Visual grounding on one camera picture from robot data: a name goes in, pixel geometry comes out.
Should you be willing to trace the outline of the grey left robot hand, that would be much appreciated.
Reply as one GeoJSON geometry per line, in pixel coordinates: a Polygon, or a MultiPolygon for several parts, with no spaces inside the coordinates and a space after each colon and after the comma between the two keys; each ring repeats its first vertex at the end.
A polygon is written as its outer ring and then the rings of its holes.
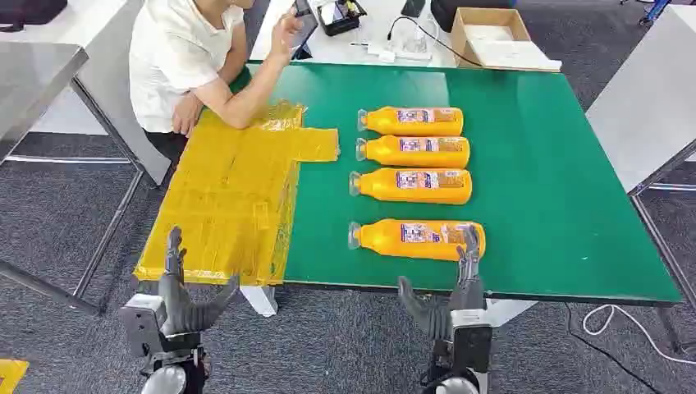
{"type": "Polygon", "coordinates": [[[240,288],[240,275],[233,274],[213,300],[193,302],[183,282],[185,249],[181,248],[181,243],[181,229],[174,226],[167,237],[165,268],[158,281],[158,294],[163,298],[167,312],[166,321],[161,328],[165,336],[210,329],[240,288]]]}

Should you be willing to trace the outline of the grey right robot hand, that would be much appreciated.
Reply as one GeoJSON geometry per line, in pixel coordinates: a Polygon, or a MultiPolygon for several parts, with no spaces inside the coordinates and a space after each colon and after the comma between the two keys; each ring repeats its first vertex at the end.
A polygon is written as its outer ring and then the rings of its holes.
{"type": "Polygon", "coordinates": [[[486,309],[483,284],[479,276],[482,237],[472,223],[464,224],[462,231],[465,247],[456,247],[459,256],[457,279],[447,306],[426,305],[416,296],[407,277],[399,276],[397,279],[398,295],[402,305],[433,340],[452,340],[452,312],[486,309]]]}

